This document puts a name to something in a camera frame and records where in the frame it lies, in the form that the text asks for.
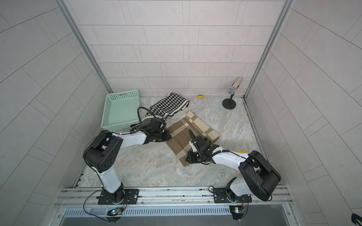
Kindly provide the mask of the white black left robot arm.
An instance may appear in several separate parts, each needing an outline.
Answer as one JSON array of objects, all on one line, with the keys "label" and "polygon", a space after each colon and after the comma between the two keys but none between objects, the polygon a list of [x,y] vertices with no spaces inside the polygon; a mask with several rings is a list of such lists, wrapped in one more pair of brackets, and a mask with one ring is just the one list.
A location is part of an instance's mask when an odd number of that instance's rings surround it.
[{"label": "white black left robot arm", "polygon": [[166,119],[145,107],[137,109],[139,122],[126,133],[103,130],[84,150],[83,159],[102,183],[98,204],[127,204],[128,195],[113,167],[120,149],[150,142],[166,142],[172,138],[166,129]]}]

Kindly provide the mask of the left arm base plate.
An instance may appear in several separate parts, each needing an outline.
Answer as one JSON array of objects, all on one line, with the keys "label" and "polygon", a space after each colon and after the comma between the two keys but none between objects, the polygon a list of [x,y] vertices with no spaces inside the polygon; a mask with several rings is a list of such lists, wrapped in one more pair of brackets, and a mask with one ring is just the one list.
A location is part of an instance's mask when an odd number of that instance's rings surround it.
[{"label": "left arm base plate", "polygon": [[96,198],[98,199],[98,205],[132,205],[137,203],[138,196],[138,189],[119,189],[114,194],[103,189],[100,196]]}]

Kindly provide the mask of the beige plaid scarf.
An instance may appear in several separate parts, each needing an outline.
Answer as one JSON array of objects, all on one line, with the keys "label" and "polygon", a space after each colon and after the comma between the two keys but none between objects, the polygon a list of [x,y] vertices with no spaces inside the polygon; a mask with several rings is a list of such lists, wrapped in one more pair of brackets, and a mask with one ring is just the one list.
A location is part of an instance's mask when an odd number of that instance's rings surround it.
[{"label": "beige plaid scarf", "polygon": [[189,144],[191,140],[189,130],[191,130],[195,136],[201,136],[203,139],[207,138],[211,144],[216,142],[220,137],[217,131],[209,127],[191,111],[189,111],[184,118],[171,125],[168,130],[172,138],[166,143],[184,167],[189,165],[187,155],[188,152],[192,150]]}]

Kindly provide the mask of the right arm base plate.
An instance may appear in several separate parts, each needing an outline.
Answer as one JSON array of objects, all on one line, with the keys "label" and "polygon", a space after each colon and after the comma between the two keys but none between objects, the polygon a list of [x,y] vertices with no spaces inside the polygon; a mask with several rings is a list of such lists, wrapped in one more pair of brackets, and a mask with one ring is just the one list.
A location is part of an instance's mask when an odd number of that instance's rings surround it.
[{"label": "right arm base plate", "polygon": [[236,196],[231,194],[230,189],[209,187],[209,192],[213,194],[214,203],[251,203],[250,195]]}]

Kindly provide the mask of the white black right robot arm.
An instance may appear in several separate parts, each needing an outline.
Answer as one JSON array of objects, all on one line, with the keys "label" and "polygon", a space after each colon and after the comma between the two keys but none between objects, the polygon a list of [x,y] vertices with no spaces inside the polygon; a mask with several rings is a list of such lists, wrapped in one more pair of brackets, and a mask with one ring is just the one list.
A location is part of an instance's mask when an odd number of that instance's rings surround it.
[{"label": "white black right robot arm", "polygon": [[238,153],[215,144],[207,138],[195,136],[189,130],[191,151],[186,161],[190,164],[221,164],[239,170],[242,178],[232,178],[218,196],[225,196],[229,202],[248,202],[247,195],[253,194],[262,201],[271,201],[272,193],[281,181],[277,170],[258,151]]}]

